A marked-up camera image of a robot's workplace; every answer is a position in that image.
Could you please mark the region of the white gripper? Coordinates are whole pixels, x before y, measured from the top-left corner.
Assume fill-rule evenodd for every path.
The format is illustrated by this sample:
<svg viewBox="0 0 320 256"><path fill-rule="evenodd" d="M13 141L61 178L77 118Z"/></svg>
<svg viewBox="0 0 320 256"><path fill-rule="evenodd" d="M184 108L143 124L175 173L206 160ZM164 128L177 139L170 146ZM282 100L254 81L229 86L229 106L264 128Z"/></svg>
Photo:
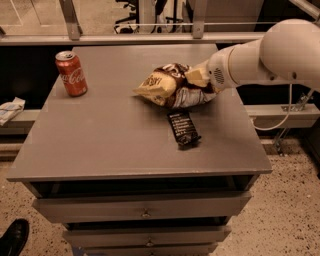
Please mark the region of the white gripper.
<svg viewBox="0 0 320 256"><path fill-rule="evenodd" d="M231 76L230 57L234 46L215 52L208 61L191 67L185 77L190 85L205 88L210 82L218 90L236 88L238 84Z"/></svg>

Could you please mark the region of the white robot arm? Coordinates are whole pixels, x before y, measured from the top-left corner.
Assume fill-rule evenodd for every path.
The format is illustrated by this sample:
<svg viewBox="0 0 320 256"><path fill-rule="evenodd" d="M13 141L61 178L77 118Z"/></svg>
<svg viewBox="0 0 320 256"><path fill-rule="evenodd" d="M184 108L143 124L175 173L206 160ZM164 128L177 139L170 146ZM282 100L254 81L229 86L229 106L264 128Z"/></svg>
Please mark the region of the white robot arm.
<svg viewBox="0 0 320 256"><path fill-rule="evenodd" d="M289 19L272 26L262 38L213 53L185 73L198 87L217 91L242 85L300 84L320 91L320 28Z"/></svg>

